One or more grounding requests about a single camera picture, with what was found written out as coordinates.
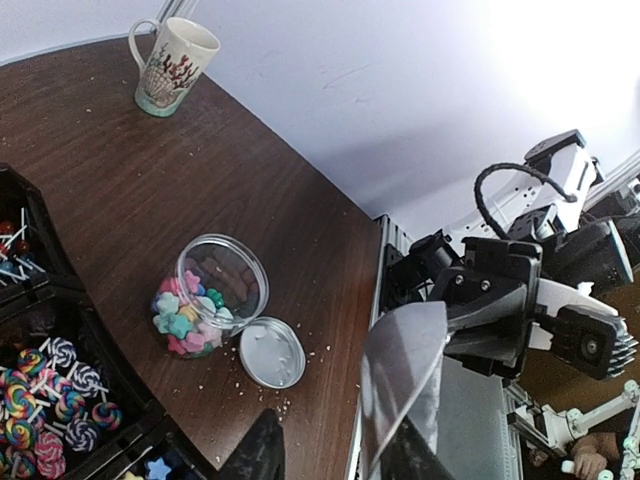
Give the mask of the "pile of star candies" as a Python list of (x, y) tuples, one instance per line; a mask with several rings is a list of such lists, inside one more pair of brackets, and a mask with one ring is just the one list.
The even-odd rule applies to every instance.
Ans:
[(152, 323), (169, 352), (199, 358), (231, 336), (234, 315), (222, 291), (206, 287), (201, 275), (166, 276), (151, 302)]

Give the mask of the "pile of stick candies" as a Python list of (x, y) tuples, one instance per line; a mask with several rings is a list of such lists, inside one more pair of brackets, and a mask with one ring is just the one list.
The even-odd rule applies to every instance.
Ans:
[(37, 259), (37, 240), (26, 207), (20, 208), (17, 220), (1, 221), (2, 288), (17, 285), (47, 272)]

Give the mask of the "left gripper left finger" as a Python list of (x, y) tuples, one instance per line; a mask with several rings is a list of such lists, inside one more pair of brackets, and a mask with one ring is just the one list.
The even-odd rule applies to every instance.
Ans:
[(285, 478), (284, 432), (276, 412), (264, 409), (218, 472), (218, 479)]

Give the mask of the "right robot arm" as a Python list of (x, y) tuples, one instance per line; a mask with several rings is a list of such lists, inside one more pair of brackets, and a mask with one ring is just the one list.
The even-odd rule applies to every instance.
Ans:
[(474, 182), (475, 208), (414, 242), (384, 250), (379, 309), (441, 301), (445, 355), (477, 373), (518, 377), (528, 349), (547, 351), (596, 380), (621, 375), (638, 343), (600, 296), (633, 281), (624, 236), (637, 215), (583, 222), (602, 179), (577, 130), (541, 141), (494, 195)]

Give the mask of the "clear plastic jar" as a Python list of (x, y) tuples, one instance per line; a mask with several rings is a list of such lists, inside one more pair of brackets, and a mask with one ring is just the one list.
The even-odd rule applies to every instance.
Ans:
[(222, 347), (265, 309), (270, 284), (262, 263), (239, 240), (204, 234), (190, 241), (151, 302), (167, 350), (201, 358)]

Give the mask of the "metal scoop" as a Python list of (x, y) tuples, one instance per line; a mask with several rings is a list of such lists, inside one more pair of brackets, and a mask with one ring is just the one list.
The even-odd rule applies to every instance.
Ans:
[(407, 417), (436, 455), (447, 308), (417, 302), (383, 314), (370, 330), (361, 361), (363, 479)]

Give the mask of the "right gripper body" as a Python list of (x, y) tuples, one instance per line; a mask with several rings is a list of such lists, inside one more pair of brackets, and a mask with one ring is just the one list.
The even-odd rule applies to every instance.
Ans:
[(442, 234), (415, 242), (387, 269), (384, 310), (442, 301), (444, 354), (485, 376), (522, 372), (542, 273), (540, 245), (468, 236), (456, 253)]

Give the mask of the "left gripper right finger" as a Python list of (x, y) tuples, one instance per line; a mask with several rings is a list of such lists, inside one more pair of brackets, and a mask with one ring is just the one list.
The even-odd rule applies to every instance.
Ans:
[(367, 478), (452, 480), (453, 476), (432, 452), (413, 423), (405, 417)]

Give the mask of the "pile of swirl lollipops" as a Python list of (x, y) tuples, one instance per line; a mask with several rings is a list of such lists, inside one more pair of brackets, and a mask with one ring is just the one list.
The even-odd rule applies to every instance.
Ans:
[(106, 375), (64, 337), (1, 367), (1, 477), (61, 479), (124, 424)]

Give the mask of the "black three-compartment candy tray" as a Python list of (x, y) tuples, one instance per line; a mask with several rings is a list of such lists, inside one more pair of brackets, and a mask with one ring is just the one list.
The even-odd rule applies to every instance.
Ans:
[(77, 277), (39, 190), (1, 168), (1, 475), (212, 479)]

